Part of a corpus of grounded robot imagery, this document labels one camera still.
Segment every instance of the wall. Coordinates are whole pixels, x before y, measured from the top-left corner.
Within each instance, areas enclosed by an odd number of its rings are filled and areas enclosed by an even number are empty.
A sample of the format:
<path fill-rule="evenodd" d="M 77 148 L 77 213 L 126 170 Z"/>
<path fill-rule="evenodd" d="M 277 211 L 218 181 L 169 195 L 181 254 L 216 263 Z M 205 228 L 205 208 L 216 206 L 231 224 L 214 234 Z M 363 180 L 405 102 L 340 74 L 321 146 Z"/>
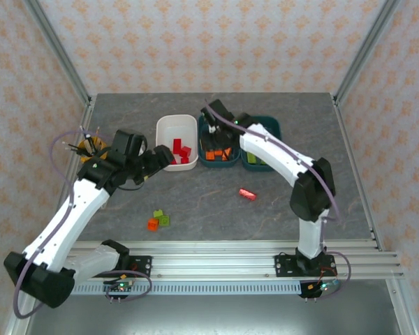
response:
<path fill-rule="evenodd" d="M 42 0 L 90 94 L 334 93 L 384 0 Z"/>
<path fill-rule="evenodd" d="M 22 0 L 0 1 L 0 334 L 13 284 L 3 267 L 44 228 L 59 200 L 60 179 L 47 146 L 76 128 L 82 103 Z M 57 147 L 58 164 L 68 153 Z"/>
<path fill-rule="evenodd" d="M 402 1 L 341 107 L 383 243 L 419 313 L 419 0 Z"/>

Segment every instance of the white bin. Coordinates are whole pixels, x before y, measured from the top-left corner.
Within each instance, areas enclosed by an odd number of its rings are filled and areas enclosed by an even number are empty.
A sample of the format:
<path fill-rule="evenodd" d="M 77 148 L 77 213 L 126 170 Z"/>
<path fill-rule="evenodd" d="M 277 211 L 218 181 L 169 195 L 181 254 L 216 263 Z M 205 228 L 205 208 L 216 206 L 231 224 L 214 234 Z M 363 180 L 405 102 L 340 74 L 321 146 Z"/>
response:
<path fill-rule="evenodd" d="M 197 120 L 191 115 L 168 115 L 156 123 L 156 145 L 163 144 L 172 151 L 175 138 L 182 139 L 183 147 L 191 148 L 189 163 L 180 164 L 180 156 L 174 155 L 176 165 L 165 167 L 165 171 L 185 171 L 194 168 L 197 164 Z"/>

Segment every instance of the floor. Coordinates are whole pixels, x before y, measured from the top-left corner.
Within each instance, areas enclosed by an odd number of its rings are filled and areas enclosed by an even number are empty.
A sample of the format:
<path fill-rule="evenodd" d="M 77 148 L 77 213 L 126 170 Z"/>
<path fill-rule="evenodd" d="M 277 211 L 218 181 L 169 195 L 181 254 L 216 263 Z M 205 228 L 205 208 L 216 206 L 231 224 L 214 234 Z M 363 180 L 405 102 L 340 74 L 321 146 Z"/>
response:
<path fill-rule="evenodd" d="M 351 281 L 317 303 L 296 295 L 147 296 L 125 304 L 74 296 L 42 308 L 28 335 L 400 334 L 385 281 Z"/>
<path fill-rule="evenodd" d="M 118 128 L 140 131 L 152 148 L 156 122 L 162 116 L 190 114 L 198 118 L 205 98 L 221 99 L 233 114 L 272 116 L 279 121 L 286 144 L 312 158 L 328 159 L 344 225 L 329 224 L 326 239 L 370 238 L 329 94 L 99 94 L 89 128 L 100 126 L 107 134 Z M 257 200 L 240 197 L 241 187 L 257 193 Z M 198 162 L 187 172 L 161 171 L 139 191 L 117 191 L 79 240 L 298 240 L 297 218 L 288 204 L 290 195 L 290 186 L 276 172 L 249 172 L 240 161 L 228 169 L 209 169 Z M 147 230 L 147 220 L 155 209 L 170 216 L 169 228 Z"/>

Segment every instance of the teal bin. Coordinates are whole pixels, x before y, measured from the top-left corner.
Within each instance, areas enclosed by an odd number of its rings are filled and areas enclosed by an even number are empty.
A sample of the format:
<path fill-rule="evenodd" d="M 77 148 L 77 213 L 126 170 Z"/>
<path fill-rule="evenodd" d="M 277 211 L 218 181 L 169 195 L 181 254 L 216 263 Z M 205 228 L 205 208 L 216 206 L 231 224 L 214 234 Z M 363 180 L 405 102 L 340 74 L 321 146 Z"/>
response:
<path fill-rule="evenodd" d="M 240 157 L 240 149 L 232 148 L 229 161 L 223 161 L 221 157 L 216 157 L 215 161 L 207 161 L 205 152 L 200 145 L 200 136 L 204 131 L 208 131 L 208 124 L 205 122 L 203 117 L 198 118 L 198 157 L 200 162 L 207 168 L 231 168 L 237 162 Z"/>
<path fill-rule="evenodd" d="M 274 117 L 261 117 L 261 116 L 255 117 L 253 115 L 252 115 L 252 117 L 257 122 L 262 124 L 264 126 L 264 128 L 267 129 L 267 131 L 270 134 L 275 136 L 278 140 L 281 140 L 281 128 L 279 127 L 279 122 Z M 247 157 L 247 152 L 245 152 L 244 150 L 241 150 L 240 157 L 241 157 L 241 160 L 242 160 L 242 165 L 248 171 L 253 171 L 253 172 L 273 171 L 273 169 L 270 166 L 268 166 L 267 164 L 265 164 L 264 162 L 262 162 L 261 159 L 259 159 L 258 157 L 255 157 L 252 154 L 249 154 L 249 155 L 251 155 L 251 157 L 253 159 L 256 159 L 256 163 L 249 163 L 248 162 L 248 157 Z"/>

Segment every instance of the green lego brick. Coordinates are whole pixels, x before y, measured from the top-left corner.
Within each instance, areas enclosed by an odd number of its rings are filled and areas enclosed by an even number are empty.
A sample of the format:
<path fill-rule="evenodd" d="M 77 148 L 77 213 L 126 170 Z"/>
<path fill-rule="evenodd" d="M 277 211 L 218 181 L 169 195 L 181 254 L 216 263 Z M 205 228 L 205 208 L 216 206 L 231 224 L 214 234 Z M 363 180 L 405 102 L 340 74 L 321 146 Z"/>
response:
<path fill-rule="evenodd" d="M 169 226 L 169 216 L 162 215 L 158 218 L 160 220 L 160 227 L 168 227 Z"/>
<path fill-rule="evenodd" d="M 163 215 L 163 211 L 159 209 L 158 211 L 154 211 L 154 218 L 159 218 Z"/>
<path fill-rule="evenodd" d="M 256 164 L 256 156 L 254 156 L 250 152 L 247 152 L 247 162 L 249 162 L 250 164 Z"/>

